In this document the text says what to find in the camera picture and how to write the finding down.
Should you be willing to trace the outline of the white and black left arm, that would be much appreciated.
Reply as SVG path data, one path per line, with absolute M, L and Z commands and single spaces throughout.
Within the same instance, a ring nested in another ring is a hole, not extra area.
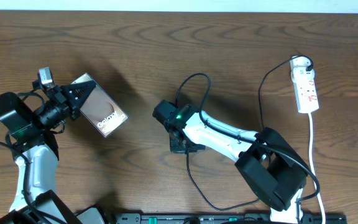
M 107 223 L 96 205 L 72 212 L 57 196 L 55 173 L 59 161 L 55 136 L 67 118 L 77 119 L 95 90 L 94 81 L 58 86 L 33 82 L 27 93 L 0 95 L 0 122 L 8 129 L 2 146 L 12 152 L 19 168 L 17 192 L 0 223 Z

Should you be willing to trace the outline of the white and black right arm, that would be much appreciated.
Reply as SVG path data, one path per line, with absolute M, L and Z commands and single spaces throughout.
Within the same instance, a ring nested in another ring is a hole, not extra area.
M 152 116 L 170 135 L 173 153 L 189 155 L 206 147 L 215 150 L 234 161 L 253 193 L 271 208 L 272 221 L 302 221 L 301 193 L 310 170 L 275 130 L 238 129 L 193 105 L 179 108 L 166 100 L 154 108 Z

